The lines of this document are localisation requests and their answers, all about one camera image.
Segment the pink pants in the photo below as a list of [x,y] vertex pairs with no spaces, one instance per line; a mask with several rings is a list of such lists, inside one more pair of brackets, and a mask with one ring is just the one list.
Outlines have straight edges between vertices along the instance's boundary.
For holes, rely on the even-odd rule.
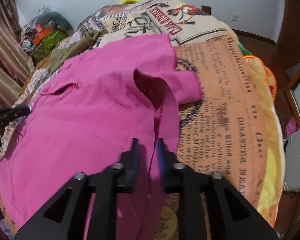
[[118,239],[153,239],[164,204],[155,142],[174,152],[179,106],[202,98],[177,71],[166,34],[141,35],[65,61],[39,91],[0,161],[0,200],[20,228],[74,174],[101,172],[140,143],[132,194],[118,198]]

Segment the striped brown curtain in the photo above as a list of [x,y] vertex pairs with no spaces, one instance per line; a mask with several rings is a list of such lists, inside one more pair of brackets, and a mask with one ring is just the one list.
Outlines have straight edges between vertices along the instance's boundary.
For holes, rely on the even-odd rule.
[[34,70],[23,50],[21,27],[15,0],[0,0],[0,108],[10,107]]

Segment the newspaper print bedspread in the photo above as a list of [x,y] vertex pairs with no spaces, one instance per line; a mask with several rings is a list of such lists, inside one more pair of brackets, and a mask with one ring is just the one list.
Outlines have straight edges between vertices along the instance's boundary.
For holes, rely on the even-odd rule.
[[56,48],[68,48],[88,31],[107,29],[89,49],[67,59],[45,82],[34,73],[21,93],[36,98],[51,79],[73,63],[84,63],[134,36],[167,34],[175,48],[177,68],[195,72],[203,98],[179,109],[178,159],[196,171],[223,172],[257,209],[266,171],[267,132],[261,99],[238,40],[225,23],[179,0],[150,0],[107,5],[89,17]]

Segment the green patterned box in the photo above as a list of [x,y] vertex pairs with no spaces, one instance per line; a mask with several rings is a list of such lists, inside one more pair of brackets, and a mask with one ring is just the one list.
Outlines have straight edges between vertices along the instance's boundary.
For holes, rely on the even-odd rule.
[[44,37],[31,53],[34,64],[37,64],[42,59],[52,53],[52,50],[57,47],[57,44],[67,37],[66,33],[60,29],[51,31]]

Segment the olive green pants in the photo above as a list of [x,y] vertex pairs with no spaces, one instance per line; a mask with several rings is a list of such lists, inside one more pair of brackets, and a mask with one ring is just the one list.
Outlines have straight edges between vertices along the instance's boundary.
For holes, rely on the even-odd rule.
[[99,37],[107,33],[107,29],[93,30],[92,28],[89,28],[87,33],[79,41],[70,44],[68,48],[55,48],[49,59],[49,75],[52,75],[56,70],[61,68],[67,59],[89,49],[93,44],[95,44]]

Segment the orange box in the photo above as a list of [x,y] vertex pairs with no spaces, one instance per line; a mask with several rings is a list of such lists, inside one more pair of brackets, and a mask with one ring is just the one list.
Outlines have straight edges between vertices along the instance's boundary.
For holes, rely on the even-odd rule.
[[33,39],[32,43],[36,46],[43,38],[45,38],[49,33],[51,33],[51,28],[46,28],[40,33],[38,33],[35,38]]

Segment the grey plush toy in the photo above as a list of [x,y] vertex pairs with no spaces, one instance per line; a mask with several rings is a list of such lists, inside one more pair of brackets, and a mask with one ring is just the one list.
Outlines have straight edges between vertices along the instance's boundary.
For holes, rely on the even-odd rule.
[[55,11],[48,11],[41,14],[36,19],[36,25],[45,26],[51,22],[53,28],[61,27],[63,30],[71,30],[72,26],[60,13]]

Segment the grey plastic stool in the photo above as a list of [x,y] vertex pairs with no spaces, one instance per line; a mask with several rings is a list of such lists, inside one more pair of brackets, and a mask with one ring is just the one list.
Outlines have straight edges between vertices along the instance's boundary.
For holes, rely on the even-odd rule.
[[300,129],[288,138],[285,160],[284,190],[298,192],[300,191]]

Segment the pink croc shoe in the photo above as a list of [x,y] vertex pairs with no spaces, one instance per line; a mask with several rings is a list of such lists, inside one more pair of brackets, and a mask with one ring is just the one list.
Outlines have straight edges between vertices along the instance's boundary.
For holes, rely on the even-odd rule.
[[293,135],[296,131],[298,130],[297,124],[296,124],[296,120],[295,118],[292,116],[288,123],[285,126],[284,129],[284,133],[285,133],[285,137],[290,137],[291,135]]

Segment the orange yellow fleece blanket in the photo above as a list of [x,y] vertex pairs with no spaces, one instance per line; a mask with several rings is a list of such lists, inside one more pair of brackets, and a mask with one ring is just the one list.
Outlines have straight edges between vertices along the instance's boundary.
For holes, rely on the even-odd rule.
[[238,43],[238,47],[250,67],[258,95],[261,99],[268,139],[266,171],[257,210],[271,226],[274,226],[285,176],[283,134],[274,105],[277,94],[277,83],[273,72],[261,59],[245,49],[241,43]]

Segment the yellow round object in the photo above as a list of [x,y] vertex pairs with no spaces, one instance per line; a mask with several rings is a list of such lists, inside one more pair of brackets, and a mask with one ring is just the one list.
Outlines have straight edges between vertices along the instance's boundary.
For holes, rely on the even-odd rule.
[[142,0],[121,0],[120,4],[133,4],[133,3],[138,3],[141,2]]

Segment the brown wooden door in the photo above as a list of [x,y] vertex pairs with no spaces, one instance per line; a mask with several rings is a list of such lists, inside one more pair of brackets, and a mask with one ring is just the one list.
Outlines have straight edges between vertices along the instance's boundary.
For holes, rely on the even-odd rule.
[[285,0],[285,9],[275,54],[271,58],[271,70],[277,90],[283,91],[291,78],[287,71],[300,65],[300,3]]

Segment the white wall socket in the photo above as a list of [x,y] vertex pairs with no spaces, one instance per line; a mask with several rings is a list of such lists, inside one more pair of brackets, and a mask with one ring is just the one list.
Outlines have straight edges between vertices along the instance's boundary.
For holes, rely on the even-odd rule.
[[238,16],[233,14],[232,17],[231,17],[231,20],[234,21],[234,22],[237,22],[238,21]]

